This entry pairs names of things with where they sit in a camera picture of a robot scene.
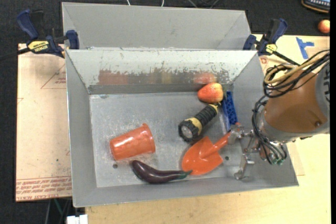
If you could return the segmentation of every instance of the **orange fruit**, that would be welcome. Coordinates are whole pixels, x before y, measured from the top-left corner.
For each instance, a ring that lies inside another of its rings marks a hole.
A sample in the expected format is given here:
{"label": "orange fruit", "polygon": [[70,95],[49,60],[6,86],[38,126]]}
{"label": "orange fruit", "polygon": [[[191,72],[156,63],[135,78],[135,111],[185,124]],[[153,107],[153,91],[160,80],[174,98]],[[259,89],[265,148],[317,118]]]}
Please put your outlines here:
{"label": "orange fruit", "polygon": [[221,102],[224,96],[222,85],[216,82],[209,83],[198,91],[197,96],[209,104]]}

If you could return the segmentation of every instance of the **shovel handle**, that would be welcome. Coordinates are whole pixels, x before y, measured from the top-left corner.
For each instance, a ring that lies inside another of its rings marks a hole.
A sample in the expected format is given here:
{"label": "shovel handle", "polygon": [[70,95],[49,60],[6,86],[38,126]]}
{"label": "shovel handle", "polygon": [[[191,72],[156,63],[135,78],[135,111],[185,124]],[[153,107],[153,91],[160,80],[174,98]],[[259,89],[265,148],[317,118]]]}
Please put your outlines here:
{"label": "shovel handle", "polygon": [[219,151],[222,147],[227,144],[227,140],[231,132],[227,132],[221,139],[219,139],[209,150],[200,154],[200,158],[206,158],[214,152]]}

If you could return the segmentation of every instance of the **table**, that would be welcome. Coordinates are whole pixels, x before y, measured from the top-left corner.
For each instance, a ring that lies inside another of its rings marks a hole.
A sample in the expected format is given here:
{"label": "table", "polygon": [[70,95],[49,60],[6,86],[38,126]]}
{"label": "table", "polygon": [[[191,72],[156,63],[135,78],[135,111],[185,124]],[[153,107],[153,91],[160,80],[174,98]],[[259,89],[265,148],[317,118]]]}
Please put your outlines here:
{"label": "table", "polygon": [[[278,51],[302,62],[328,37],[283,36]],[[278,62],[261,57],[263,70]],[[16,200],[71,196],[64,60],[18,57]],[[85,208],[89,223],[330,223],[330,135],[288,144],[299,187]]]}

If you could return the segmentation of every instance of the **flashlight lens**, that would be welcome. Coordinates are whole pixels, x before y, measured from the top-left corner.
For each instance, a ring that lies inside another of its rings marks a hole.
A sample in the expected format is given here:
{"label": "flashlight lens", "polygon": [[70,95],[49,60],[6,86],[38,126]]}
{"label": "flashlight lens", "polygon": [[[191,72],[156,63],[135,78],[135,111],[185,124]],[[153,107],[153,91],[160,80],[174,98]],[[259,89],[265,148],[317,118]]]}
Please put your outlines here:
{"label": "flashlight lens", "polygon": [[182,126],[181,132],[186,138],[193,138],[193,133],[190,131],[190,129],[187,126]]}

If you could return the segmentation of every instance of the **orange toy shovel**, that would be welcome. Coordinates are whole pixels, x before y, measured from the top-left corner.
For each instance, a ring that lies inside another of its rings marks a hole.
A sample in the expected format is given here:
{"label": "orange toy shovel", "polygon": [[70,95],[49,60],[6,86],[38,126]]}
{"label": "orange toy shovel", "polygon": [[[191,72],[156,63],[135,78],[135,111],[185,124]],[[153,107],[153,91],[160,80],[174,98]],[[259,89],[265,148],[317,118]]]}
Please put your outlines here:
{"label": "orange toy shovel", "polygon": [[203,175],[223,162],[218,151],[227,144],[230,132],[226,133],[215,144],[211,142],[208,136],[205,136],[195,143],[185,153],[182,160],[183,171],[190,171],[191,175]]}

